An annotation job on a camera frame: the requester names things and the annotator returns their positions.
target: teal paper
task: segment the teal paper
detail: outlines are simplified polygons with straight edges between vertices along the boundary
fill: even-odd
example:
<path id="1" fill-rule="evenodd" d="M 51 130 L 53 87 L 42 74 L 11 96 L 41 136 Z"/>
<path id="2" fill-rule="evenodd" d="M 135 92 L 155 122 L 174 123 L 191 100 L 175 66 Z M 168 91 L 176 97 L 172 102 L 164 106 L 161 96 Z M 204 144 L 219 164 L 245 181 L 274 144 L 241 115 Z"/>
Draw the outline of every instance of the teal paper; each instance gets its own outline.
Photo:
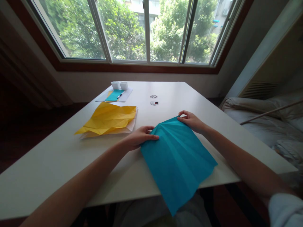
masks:
<path id="1" fill-rule="evenodd" d="M 105 99 L 105 101 L 117 101 L 117 97 L 122 94 L 124 90 L 114 90 L 108 97 Z"/>
<path id="2" fill-rule="evenodd" d="M 159 139 L 144 142 L 141 152 L 174 216 L 211 175 L 217 162 L 177 117 L 158 124 L 150 134 Z"/>

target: floor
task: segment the floor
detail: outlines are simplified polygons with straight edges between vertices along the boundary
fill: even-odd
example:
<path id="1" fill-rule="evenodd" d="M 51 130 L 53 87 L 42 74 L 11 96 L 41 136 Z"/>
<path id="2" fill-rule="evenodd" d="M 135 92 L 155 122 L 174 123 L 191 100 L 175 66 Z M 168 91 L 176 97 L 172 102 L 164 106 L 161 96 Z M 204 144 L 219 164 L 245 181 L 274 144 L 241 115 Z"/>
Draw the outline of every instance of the floor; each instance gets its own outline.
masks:
<path id="1" fill-rule="evenodd" d="M 210 100 L 219 105 L 219 100 Z M 5 126 L 0 134 L 0 173 L 46 138 L 87 103 L 75 103 L 49 111 L 24 115 Z M 203 189 L 213 226 L 269 226 L 267 209 L 246 184 L 236 183 Z M 18 226 L 25 218 L 0 221 Z"/>

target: paper cup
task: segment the paper cup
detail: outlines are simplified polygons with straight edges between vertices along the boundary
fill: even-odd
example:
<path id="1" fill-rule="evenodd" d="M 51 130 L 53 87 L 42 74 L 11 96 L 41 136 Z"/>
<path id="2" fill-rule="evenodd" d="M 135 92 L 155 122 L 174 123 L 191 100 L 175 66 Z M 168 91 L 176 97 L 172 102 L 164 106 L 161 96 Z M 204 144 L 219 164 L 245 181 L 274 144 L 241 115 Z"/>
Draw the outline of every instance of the paper cup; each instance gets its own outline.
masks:
<path id="1" fill-rule="evenodd" d="M 120 83 L 118 81 L 111 82 L 111 86 L 114 90 L 120 90 Z"/>
<path id="2" fill-rule="evenodd" d="M 121 87 L 121 90 L 127 90 L 128 89 L 127 82 L 120 82 L 120 87 Z"/>

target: pen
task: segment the pen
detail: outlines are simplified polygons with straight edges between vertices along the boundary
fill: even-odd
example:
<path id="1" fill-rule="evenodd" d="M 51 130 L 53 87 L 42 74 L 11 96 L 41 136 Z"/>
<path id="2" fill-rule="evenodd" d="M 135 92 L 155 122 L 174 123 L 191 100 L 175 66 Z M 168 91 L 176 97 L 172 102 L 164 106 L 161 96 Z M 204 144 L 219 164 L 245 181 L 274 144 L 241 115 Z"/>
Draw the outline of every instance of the pen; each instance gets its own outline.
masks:
<path id="1" fill-rule="evenodd" d="M 124 92 L 125 92 L 125 91 L 124 91 Z M 122 92 L 122 93 L 121 93 L 121 95 L 122 95 L 124 92 Z M 120 98 L 120 97 L 121 97 L 121 95 L 119 95 L 119 96 L 117 97 L 117 99 L 118 99 L 118 98 Z"/>

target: curtain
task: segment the curtain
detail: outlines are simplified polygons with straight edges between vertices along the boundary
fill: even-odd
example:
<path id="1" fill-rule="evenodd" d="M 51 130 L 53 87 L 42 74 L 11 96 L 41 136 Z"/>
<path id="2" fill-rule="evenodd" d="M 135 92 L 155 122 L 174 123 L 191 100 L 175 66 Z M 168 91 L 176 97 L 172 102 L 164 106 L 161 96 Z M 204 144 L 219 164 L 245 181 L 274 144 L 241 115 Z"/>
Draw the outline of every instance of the curtain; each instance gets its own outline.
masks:
<path id="1" fill-rule="evenodd" d="M 2 13 L 0 34 L 0 73 L 31 103 L 45 109 L 73 103 Z"/>

